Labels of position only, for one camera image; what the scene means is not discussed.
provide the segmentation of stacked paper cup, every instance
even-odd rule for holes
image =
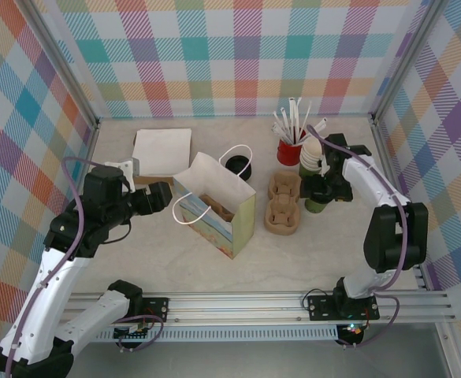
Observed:
[[[301,177],[313,176],[321,171],[322,145],[315,137],[310,137],[302,145],[300,151]]]
[[[300,177],[313,176],[321,173],[321,159],[323,155],[323,149],[320,142],[315,137],[310,137],[302,145],[300,151]],[[326,207],[326,203],[323,203],[320,198],[315,198],[316,201],[307,198],[305,206],[307,211],[311,213],[320,213]]]

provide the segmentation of red cup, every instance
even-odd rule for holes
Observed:
[[[282,140],[279,141],[279,146],[277,147],[277,160],[282,165],[287,165],[291,167],[300,163],[300,151],[302,146],[289,146]]]

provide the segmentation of plaid wall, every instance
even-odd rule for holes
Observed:
[[[377,95],[375,96],[374,102],[372,102],[372,106],[370,107],[370,112],[375,112],[379,102],[382,99],[382,95],[385,93],[386,88],[388,87],[389,81],[395,75],[396,70],[400,66],[403,60],[403,54],[405,50],[409,47],[412,42],[412,37],[414,36],[415,32],[418,30],[419,26],[421,25],[422,18],[425,16],[426,10],[428,9],[429,5],[433,0],[422,0],[421,5],[419,6],[416,14],[414,15],[414,19],[411,22],[411,25],[407,29],[407,33],[405,37],[403,37],[402,43],[400,44],[399,49],[396,51],[395,57],[393,58],[392,64],[389,66],[388,71],[386,72],[385,78],[382,80],[381,86],[379,87],[379,91],[377,91]]]
[[[421,0],[35,2],[97,114],[171,117],[367,113]]]
[[[461,0],[448,3],[383,121],[403,192],[429,208],[429,276],[461,319]]]
[[[85,156],[90,130],[13,0],[0,0],[0,337],[67,201],[61,159]]]

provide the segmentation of white napkin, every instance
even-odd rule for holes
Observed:
[[[191,129],[145,129],[136,134],[132,156],[140,176],[173,176],[190,164]]]

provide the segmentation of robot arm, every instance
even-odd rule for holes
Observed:
[[[92,307],[59,326],[69,296],[77,280],[90,264],[98,247],[107,241],[110,230],[129,224],[135,215],[149,215],[164,209],[172,199],[167,183],[122,192],[130,187],[121,169],[98,166],[85,176],[81,202],[84,233],[72,257],[57,271],[31,304],[17,344],[13,337],[30,299],[46,276],[54,271],[76,238],[78,212],[71,202],[50,223],[38,274],[12,328],[0,342],[0,371],[6,370],[9,352],[14,349],[13,376],[65,377],[74,357],[107,325],[125,316],[139,315],[143,291],[117,281]]]
[[[428,211],[422,203],[411,203],[380,173],[365,146],[348,146],[343,134],[329,135],[326,140],[359,155],[357,158],[323,145],[325,172],[323,176],[306,177],[303,180],[302,197],[327,203],[332,200],[352,201],[352,189],[356,189],[367,206],[374,209],[363,244],[366,264],[351,275],[342,278],[334,289],[338,295],[341,314],[355,304],[352,300],[369,298],[374,288],[388,282],[399,264],[403,233],[398,203],[407,217],[407,252],[403,270],[421,264],[426,258]]]

